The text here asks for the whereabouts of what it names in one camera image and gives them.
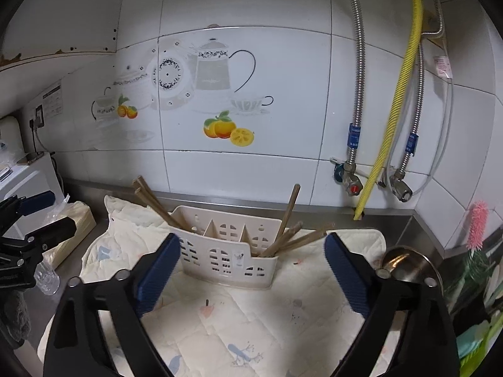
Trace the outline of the grey knitted glove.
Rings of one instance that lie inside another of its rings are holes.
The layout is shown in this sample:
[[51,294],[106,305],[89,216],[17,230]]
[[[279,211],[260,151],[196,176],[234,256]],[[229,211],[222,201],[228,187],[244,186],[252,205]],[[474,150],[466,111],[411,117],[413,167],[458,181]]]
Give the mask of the grey knitted glove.
[[1,337],[20,348],[31,332],[31,321],[23,290],[1,293]]

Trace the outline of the steel angle valve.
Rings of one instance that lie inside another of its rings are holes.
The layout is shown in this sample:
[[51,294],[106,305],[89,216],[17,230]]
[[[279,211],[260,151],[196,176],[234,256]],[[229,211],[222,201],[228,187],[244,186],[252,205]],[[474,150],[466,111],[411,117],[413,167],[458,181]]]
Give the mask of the steel angle valve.
[[413,191],[403,180],[405,174],[397,169],[389,177],[392,194],[402,203],[407,203],[413,197]]

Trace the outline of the cream plastic utensil holder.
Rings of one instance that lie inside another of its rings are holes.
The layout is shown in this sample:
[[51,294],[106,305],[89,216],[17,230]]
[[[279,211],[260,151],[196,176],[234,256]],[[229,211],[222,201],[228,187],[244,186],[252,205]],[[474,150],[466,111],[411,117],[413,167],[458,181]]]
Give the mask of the cream plastic utensil holder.
[[185,274],[236,288],[271,286],[278,258],[260,254],[274,242],[279,220],[182,205],[171,216],[184,225],[171,231]]

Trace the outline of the lime green plastic rack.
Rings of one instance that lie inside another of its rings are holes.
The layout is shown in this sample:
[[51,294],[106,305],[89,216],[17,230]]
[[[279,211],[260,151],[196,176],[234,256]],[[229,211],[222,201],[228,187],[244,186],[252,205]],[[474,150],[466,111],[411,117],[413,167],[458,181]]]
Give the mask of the lime green plastic rack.
[[491,321],[471,326],[456,339],[460,358],[460,376],[473,376],[502,331],[502,312],[497,310]]

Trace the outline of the red handled water valve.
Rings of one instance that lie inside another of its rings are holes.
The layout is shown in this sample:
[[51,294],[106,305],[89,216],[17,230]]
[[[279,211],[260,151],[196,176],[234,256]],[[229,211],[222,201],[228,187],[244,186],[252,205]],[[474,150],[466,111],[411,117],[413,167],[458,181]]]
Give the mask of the red handled water valve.
[[333,165],[333,179],[341,185],[348,196],[359,196],[363,190],[361,178],[368,178],[368,175],[357,170],[355,165],[349,165],[347,162],[342,162],[335,157],[330,158],[330,163]]

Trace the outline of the clear glass cup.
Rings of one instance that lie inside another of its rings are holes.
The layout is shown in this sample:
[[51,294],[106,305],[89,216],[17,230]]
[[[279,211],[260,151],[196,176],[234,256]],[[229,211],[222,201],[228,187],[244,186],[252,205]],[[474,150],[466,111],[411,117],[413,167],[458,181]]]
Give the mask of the clear glass cup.
[[54,295],[60,288],[61,280],[52,268],[51,264],[49,264],[46,260],[42,260],[37,264],[34,272],[34,278],[36,280],[37,287],[45,295]]

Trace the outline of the pink bottle brush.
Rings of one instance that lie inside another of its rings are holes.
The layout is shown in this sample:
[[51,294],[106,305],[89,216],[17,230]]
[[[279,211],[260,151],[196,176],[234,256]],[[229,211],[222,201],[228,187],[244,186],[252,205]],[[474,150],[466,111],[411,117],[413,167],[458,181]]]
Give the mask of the pink bottle brush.
[[489,217],[489,208],[484,201],[477,201],[471,210],[471,223],[467,240],[467,248],[471,252],[481,250],[484,245],[484,233]]

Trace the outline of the green glass jar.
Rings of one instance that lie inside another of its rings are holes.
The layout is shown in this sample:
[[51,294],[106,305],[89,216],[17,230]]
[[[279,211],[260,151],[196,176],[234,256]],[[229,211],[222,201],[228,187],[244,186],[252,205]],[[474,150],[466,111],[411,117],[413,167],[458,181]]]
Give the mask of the green glass jar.
[[483,291],[501,256],[496,250],[466,250],[441,264],[444,300],[451,317]]

